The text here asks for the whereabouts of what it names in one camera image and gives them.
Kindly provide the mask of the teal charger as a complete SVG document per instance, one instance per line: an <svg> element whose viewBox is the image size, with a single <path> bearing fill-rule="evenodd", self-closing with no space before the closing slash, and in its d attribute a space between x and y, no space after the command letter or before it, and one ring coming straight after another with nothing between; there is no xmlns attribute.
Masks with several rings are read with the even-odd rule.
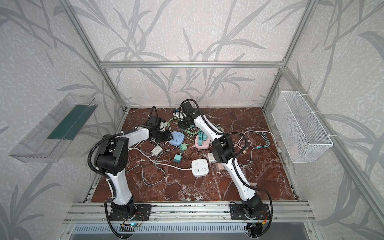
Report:
<svg viewBox="0 0 384 240"><path fill-rule="evenodd" d="M175 163L180 163L181 162L181 160L182 160L182 155L181 154L175 154L175 156L174 156L174 159L173 159L173 161L175 162Z"/></svg>

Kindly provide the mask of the white power strip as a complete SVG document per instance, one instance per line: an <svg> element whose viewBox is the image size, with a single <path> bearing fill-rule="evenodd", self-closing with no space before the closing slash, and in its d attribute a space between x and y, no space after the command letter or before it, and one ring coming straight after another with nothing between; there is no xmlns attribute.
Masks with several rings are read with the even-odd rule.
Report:
<svg viewBox="0 0 384 240"><path fill-rule="evenodd" d="M209 174L209 165L206 159L193 160L191 163L193 176L205 177Z"/></svg>

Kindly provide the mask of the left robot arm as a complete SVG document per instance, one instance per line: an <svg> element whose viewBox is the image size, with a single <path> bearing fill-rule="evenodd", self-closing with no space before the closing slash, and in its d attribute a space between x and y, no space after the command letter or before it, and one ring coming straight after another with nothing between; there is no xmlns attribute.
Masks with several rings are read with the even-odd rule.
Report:
<svg viewBox="0 0 384 240"><path fill-rule="evenodd" d="M147 140L154 143L171 140L173 136L166 127L166 120L150 116L143 125L118 134L104 135L92 146L87 157L88 166L93 172L106 178L112 192L112 198L106 202L111 202L115 212L128 215L136 212L125 174L129 147Z"/></svg>

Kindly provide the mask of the blue power strip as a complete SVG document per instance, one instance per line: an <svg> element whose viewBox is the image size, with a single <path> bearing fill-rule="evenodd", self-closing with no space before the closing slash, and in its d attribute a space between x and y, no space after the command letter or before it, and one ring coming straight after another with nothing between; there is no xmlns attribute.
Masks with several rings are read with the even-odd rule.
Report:
<svg viewBox="0 0 384 240"><path fill-rule="evenodd" d="M185 135L181 132L172 132L172 139L168 141L168 143L172 146L180 146L184 143Z"/></svg>

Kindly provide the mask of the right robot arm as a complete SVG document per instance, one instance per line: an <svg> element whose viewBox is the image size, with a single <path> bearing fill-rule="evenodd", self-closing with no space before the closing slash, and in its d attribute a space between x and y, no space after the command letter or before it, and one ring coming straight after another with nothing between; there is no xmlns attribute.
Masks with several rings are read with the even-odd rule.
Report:
<svg viewBox="0 0 384 240"><path fill-rule="evenodd" d="M223 164L234 182L244 207L245 215L249 219L254 219L262 210L264 205L258 192L265 192L270 203L270 218L273 217L273 201L270 193L266 189L258 189L250 185L246 176L243 174L237 161L237 156L247 147L248 140L242 133L224 133L211 123L200 109L198 103L193 99L184 100L177 113L178 118L188 126L194 125L203 131L213 144L213 156L218 163ZM232 140L232 135L243 137L245 144L243 148L236 152Z"/></svg>

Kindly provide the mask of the pink charger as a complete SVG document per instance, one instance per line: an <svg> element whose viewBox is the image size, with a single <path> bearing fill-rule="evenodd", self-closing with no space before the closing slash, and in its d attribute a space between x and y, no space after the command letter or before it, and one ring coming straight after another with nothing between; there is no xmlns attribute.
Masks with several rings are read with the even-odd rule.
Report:
<svg viewBox="0 0 384 240"><path fill-rule="evenodd" d="M225 169L223 164L216 163L215 166L217 171L222 171Z"/></svg>

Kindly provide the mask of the green charger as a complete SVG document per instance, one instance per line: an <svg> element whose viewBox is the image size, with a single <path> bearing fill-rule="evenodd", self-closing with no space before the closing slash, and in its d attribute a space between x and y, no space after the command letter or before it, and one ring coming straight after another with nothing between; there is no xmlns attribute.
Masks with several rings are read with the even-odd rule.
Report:
<svg viewBox="0 0 384 240"><path fill-rule="evenodd" d="M184 152L185 150L187 150L188 144L181 144L181 145L179 145L179 148L180 148L181 152Z"/></svg>

